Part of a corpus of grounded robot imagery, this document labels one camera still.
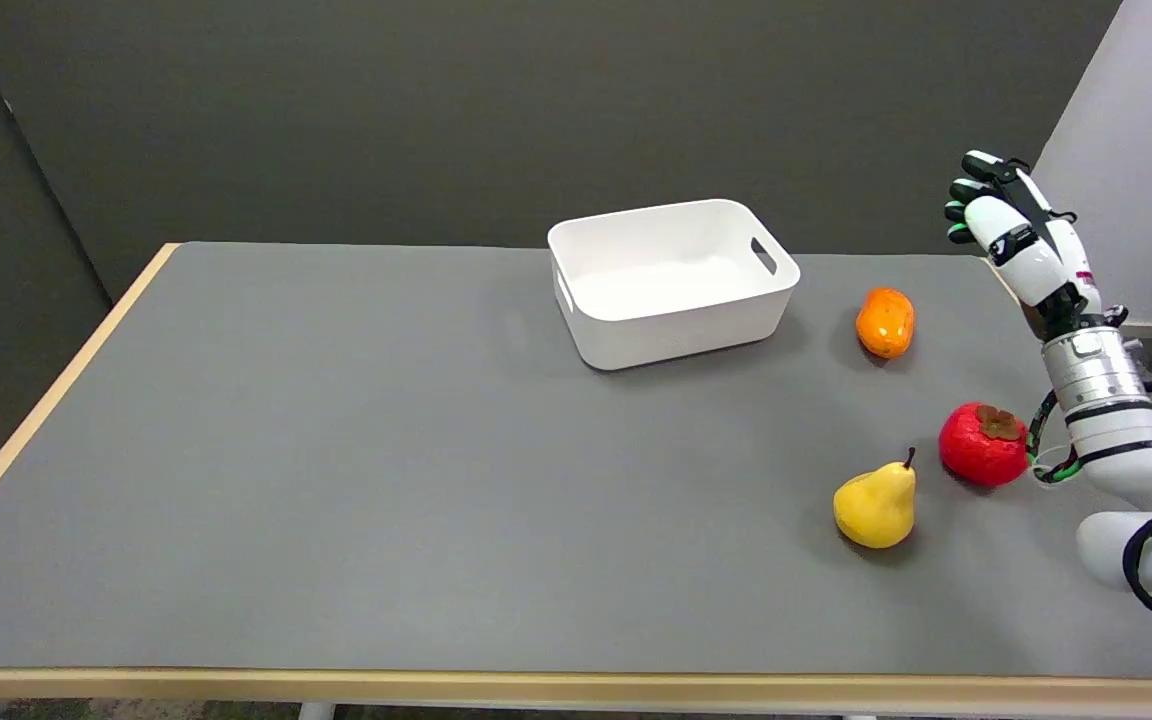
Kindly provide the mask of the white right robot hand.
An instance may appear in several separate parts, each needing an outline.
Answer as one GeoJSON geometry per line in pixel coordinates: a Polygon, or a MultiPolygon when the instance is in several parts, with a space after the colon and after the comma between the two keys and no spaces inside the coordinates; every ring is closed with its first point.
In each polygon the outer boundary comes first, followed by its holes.
{"type": "Polygon", "coordinates": [[[1075,232],[1074,211],[1052,209],[1018,159],[972,150],[961,169],[943,206],[946,236],[956,245],[979,247],[1034,336],[1047,342],[1100,323],[1105,301],[1075,232]]]}

